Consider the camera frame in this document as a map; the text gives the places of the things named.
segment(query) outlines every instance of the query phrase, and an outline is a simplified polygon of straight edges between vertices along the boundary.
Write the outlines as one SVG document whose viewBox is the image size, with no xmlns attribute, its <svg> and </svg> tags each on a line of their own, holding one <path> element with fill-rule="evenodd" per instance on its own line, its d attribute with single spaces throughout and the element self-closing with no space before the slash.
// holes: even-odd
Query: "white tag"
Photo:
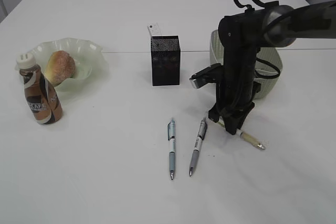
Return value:
<svg viewBox="0 0 336 224">
<path fill-rule="evenodd" d="M 169 152 L 176 152 L 176 140 L 172 138 L 169 140 Z"/>
<path fill-rule="evenodd" d="M 147 29 L 151 37 L 153 36 L 162 36 L 158 23 L 153 23 L 147 25 Z"/>
<path fill-rule="evenodd" d="M 194 150 L 198 150 L 200 151 L 201 150 L 201 145 L 202 145 L 202 139 L 198 136 L 196 138 L 196 143 L 195 143 L 195 148 Z"/>
</svg>

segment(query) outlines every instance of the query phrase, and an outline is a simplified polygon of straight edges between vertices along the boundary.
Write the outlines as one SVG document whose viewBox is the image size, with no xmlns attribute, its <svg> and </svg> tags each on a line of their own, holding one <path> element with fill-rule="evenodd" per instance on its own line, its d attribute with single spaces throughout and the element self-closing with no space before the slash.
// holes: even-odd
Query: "black strap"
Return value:
<svg viewBox="0 0 336 224">
<path fill-rule="evenodd" d="M 239 0 L 233 0 L 236 4 L 236 6 L 238 6 L 239 8 L 244 8 L 244 7 L 247 7 L 247 9 L 252 9 L 252 6 L 250 4 L 246 4 L 246 5 L 243 5 L 239 2 Z M 260 6 L 260 7 L 263 7 L 263 8 L 267 8 L 267 7 L 272 7 L 272 6 L 277 6 L 279 5 L 279 1 L 272 1 L 272 2 L 267 2 L 267 3 L 264 3 L 260 0 L 252 0 L 256 5 Z"/>
<path fill-rule="evenodd" d="M 257 70 L 255 70 L 256 77 L 266 79 L 266 80 L 271 80 L 271 79 L 278 78 L 280 76 L 280 69 L 277 66 L 273 65 L 271 62 L 266 61 L 266 60 L 262 60 L 262 59 L 259 59 L 259 58 L 257 58 L 257 61 L 273 68 L 277 72 L 277 74 L 274 74 L 273 76 L 264 76 L 263 74 L 259 74 L 257 72 Z"/>
</svg>

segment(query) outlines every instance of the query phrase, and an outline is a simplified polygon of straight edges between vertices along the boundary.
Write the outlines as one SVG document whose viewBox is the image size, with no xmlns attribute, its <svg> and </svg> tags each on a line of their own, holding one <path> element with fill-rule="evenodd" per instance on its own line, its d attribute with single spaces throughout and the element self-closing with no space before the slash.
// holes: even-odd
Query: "bottle label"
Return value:
<svg viewBox="0 0 336 224">
<path fill-rule="evenodd" d="M 50 124 L 62 117 L 62 107 L 54 87 L 40 70 L 23 74 L 28 106 L 40 124 Z"/>
<path fill-rule="evenodd" d="M 200 151 L 201 150 L 201 145 L 202 145 L 202 139 L 198 136 L 196 138 L 196 143 L 195 143 L 194 150 Z"/>
<path fill-rule="evenodd" d="M 168 124 L 168 140 L 170 140 L 170 138 L 175 138 L 175 122 L 171 121 Z"/>
</svg>

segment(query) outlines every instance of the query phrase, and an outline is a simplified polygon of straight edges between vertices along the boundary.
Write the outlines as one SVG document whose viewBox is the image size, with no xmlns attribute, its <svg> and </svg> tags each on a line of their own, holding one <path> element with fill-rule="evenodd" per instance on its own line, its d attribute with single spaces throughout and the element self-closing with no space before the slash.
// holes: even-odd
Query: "gray pen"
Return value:
<svg viewBox="0 0 336 224">
<path fill-rule="evenodd" d="M 193 156 L 191 157 L 191 162 L 190 162 L 190 167 L 189 167 L 189 176 L 193 175 L 193 173 L 196 170 L 198 156 L 200 154 L 199 152 L 201 150 L 202 141 L 204 140 L 205 132 L 206 132 L 207 127 L 208 127 L 208 125 L 206 123 L 206 117 L 204 117 L 202 119 L 200 127 L 198 129 L 198 135 L 197 135 L 197 138 L 196 138 L 194 152 L 193 152 Z"/>
<path fill-rule="evenodd" d="M 176 159 L 176 140 L 175 140 L 175 120 L 172 118 L 168 124 L 168 141 L 169 141 L 169 174 L 173 180 L 175 175 Z"/>
</svg>

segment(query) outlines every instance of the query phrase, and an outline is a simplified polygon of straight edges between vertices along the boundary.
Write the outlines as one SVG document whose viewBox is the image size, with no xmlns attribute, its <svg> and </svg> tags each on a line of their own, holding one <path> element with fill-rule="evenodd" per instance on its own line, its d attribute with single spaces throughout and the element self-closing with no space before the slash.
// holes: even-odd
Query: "bottle cap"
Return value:
<svg viewBox="0 0 336 224">
<path fill-rule="evenodd" d="M 27 68 L 31 68 L 36 64 L 36 59 L 34 57 L 34 55 L 32 55 L 30 52 L 24 55 L 19 55 L 16 58 L 16 63 L 17 66 L 20 69 L 27 69 Z"/>
</svg>

